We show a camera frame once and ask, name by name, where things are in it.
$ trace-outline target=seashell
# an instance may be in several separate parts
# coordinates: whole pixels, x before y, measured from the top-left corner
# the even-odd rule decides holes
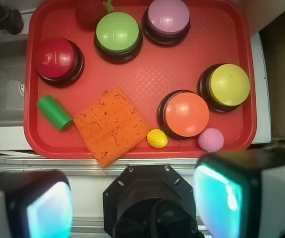
[[[151,130],[147,135],[149,145],[155,148],[163,148],[168,144],[168,138],[165,133],[159,129]]]

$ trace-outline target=orange button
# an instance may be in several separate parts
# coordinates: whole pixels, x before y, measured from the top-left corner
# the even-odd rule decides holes
[[[172,132],[183,137],[201,133],[209,119],[206,102],[192,92],[179,93],[167,104],[165,120]]]

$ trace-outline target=tray rim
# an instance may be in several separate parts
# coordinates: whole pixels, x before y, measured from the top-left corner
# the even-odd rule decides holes
[[[68,1],[70,4],[75,4],[75,2],[78,2],[80,0],[45,0],[43,3],[40,4],[40,6],[35,10],[33,13],[31,20],[30,20],[30,26],[29,26],[29,34],[28,34],[28,44],[27,44],[27,62],[26,62],[26,92],[25,92],[25,99],[24,99],[24,133],[26,136],[26,139],[30,146],[40,155],[45,156],[47,158],[51,159],[93,159],[93,156],[90,152],[49,152],[45,150],[40,144],[35,143],[35,135],[33,135],[30,132],[30,119],[33,116],[36,116],[36,113],[33,114],[33,110],[29,106],[29,102],[31,99],[30,89],[30,79],[31,79],[31,71],[34,70],[32,66],[32,50],[35,47],[35,35],[36,32],[34,31],[34,25],[37,25],[37,20],[39,14],[43,13],[43,11],[47,10],[47,7],[51,6],[52,4],[58,4],[62,1]],[[148,2],[151,3],[152,0],[144,1],[143,4],[135,4],[137,2],[141,2],[139,0],[135,1],[126,1],[126,0],[118,0],[118,2],[115,4],[121,5],[121,6],[148,6]],[[188,2],[192,2],[192,0],[184,0],[184,2],[187,4]],[[238,145],[233,150],[245,150],[248,148],[248,146],[251,144],[251,142],[254,139],[256,130],[257,130],[257,115],[256,115],[256,93],[255,93],[255,80],[254,80],[254,72],[253,72],[253,62],[252,62],[252,51],[251,51],[251,45],[250,45],[250,35],[249,35],[249,28],[248,23],[245,17],[243,16],[243,13],[239,9],[239,7],[233,3],[230,0],[198,0],[196,7],[207,7],[207,4],[222,4],[227,5],[232,12],[232,14],[235,14],[235,16],[240,20],[241,24],[241,33],[242,37],[244,39],[243,46],[245,47],[245,53],[247,60],[248,68],[246,71],[248,72],[249,78],[250,78],[250,96],[249,96],[249,104],[250,111],[251,111],[251,129],[249,133],[246,136],[246,143]],[[135,152],[135,149],[133,148],[131,151],[129,151],[126,155],[124,155],[122,158],[124,159],[149,159],[149,158],[197,158],[200,155],[206,153],[205,151],[169,151],[169,152]]]

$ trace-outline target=sink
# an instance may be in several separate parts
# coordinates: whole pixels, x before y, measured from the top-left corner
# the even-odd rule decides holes
[[[23,126],[27,38],[0,38],[0,126]]]

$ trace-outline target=red tray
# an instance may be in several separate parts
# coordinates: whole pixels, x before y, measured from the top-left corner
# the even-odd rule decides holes
[[[250,78],[251,92],[242,106],[230,113],[210,112],[208,127],[219,129],[225,137],[222,150],[243,150],[256,132],[256,100],[248,26],[238,7],[228,0],[185,0],[190,10],[190,31],[185,40],[171,48],[150,43],[145,37],[140,54],[125,64],[104,61],[94,47],[94,31],[81,29],[74,9],[79,0],[46,0],[34,12],[29,28],[24,131],[31,147],[53,159],[90,159],[91,153],[73,125],[59,132],[37,109],[37,101],[51,95],[74,116],[97,102],[106,90],[120,87],[140,114],[154,128],[157,108],[168,93],[186,89],[197,92],[200,74],[216,63],[241,66]],[[114,0],[115,11],[132,15],[141,26],[151,0]],[[66,88],[44,83],[32,66],[38,45],[49,37],[64,37],[76,43],[85,57],[79,80]],[[177,141],[155,149],[142,141],[124,158],[188,158],[204,151],[197,140]]]

